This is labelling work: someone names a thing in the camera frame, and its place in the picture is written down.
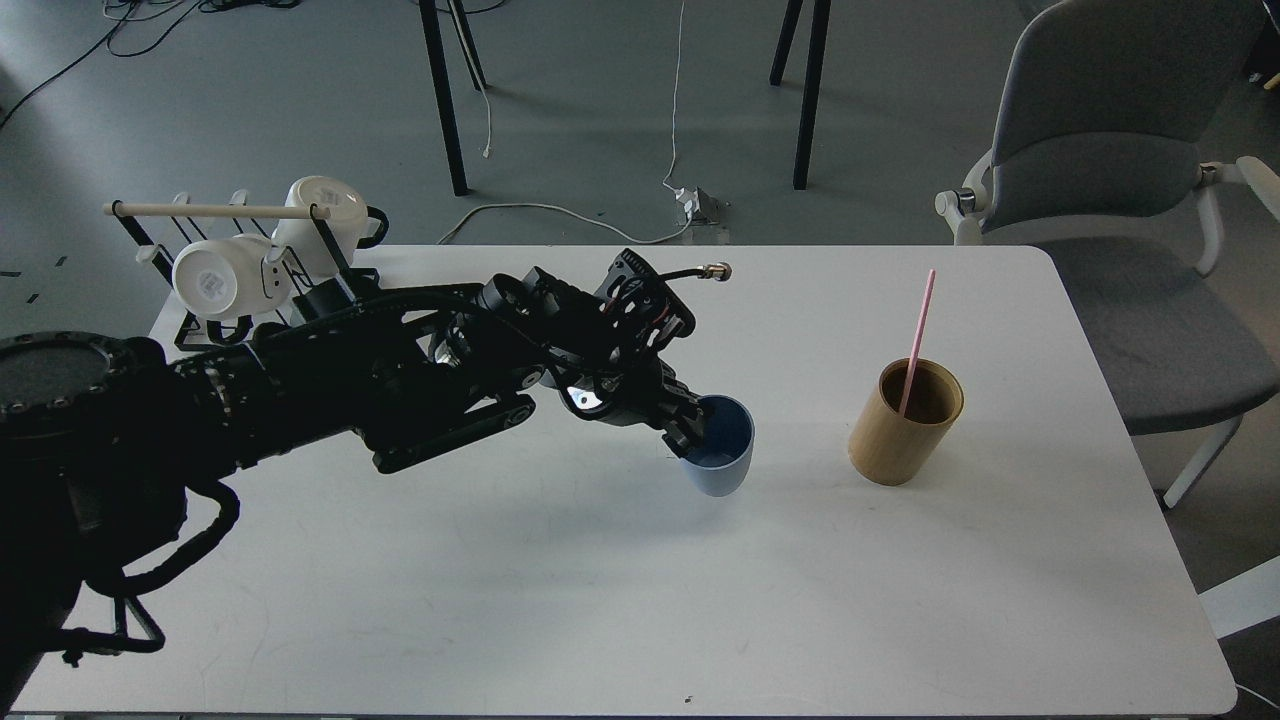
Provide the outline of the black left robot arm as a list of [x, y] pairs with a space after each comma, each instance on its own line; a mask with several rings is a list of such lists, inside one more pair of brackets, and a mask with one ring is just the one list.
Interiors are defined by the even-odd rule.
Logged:
[[49, 331], [3, 341], [3, 708], [46, 653], [154, 653], [141, 605], [218, 547], [241, 502], [227, 478], [353, 432], [383, 474], [527, 420], [553, 387], [585, 421], [643, 424], [677, 457], [724, 414], [660, 351], [695, 318], [660, 273], [620, 252], [598, 290], [524, 278], [383, 290], [338, 277], [306, 323], [175, 363], [147, 337]]

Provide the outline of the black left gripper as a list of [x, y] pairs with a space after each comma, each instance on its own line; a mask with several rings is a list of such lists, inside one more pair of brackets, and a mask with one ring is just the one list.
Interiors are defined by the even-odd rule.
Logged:
[[660, 430], [676, 457], [685, 459], [707, 442], [708, 411], [701, 396], [655, 354], [623, 368], [557, 350], [556, 388], [579, 419], [614, 427], [645, 424]]

